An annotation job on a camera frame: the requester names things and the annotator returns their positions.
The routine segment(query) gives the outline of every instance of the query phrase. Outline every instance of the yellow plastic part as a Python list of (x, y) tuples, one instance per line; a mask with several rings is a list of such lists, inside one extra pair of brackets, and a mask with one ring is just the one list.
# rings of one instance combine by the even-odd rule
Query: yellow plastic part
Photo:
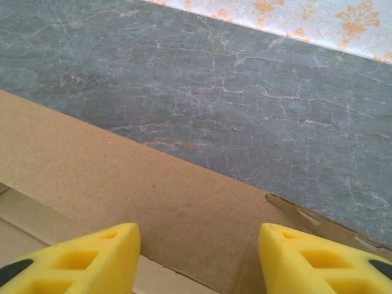
[(317, 236), (263, 224), (258, 240), (268, 294), (390, 294), (368, 261), (388, 260)]
[(130, 294), (140, 255), (137, 224), (121, 224), (22, 256), (33, 263), (0, 294)]

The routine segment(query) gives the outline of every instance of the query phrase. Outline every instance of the wallpaper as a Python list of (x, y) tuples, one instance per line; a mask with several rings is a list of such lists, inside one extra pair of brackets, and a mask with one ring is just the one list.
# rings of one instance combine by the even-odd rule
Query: wallpaper
[(392, 0), (150, 0), (392, 63)]

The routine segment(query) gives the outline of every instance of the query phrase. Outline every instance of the gray marble surface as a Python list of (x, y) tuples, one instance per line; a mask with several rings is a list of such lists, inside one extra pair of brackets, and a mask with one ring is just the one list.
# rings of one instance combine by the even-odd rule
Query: gray marble surface
[(3, 0), (0, 87), (392, 246), (392, 66), (140, 1)]

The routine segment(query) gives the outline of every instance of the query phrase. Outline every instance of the cardboard flap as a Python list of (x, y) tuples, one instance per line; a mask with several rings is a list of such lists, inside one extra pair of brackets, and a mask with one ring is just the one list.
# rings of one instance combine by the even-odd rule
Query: cardboard flap
[(264, 293), (260, 225), (293, 226), (264, 191), (4, 91), (0, 105), (0, 182), (95, 230), (138, 223), (144, 256), (218, 292)]
[(296, 205), (276, 195), (266, 194), (265, 198), (286, 215), (300, 222), (320, 237), (392, 260), (391, 249), (373, 241), (364, 234), (358, 233), (320, 213)]

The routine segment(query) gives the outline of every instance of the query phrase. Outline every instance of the black tip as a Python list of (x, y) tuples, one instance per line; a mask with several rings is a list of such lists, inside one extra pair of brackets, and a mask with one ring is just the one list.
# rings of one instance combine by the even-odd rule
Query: black tip
[(14, 277), (16, 277), (20, 272), (25, 270), (32, 263), (32, 259), (24, 259), (20, 260), (19, 262), (14, 262), (10, 265), (6, 265), (0, 268), (0, 287), (5, 285), (8, 281), (11, 281)]
[(392, 265), (375, 259), (370, 260), (369, 263), (384, 276), (389, 277), (392, 280)]

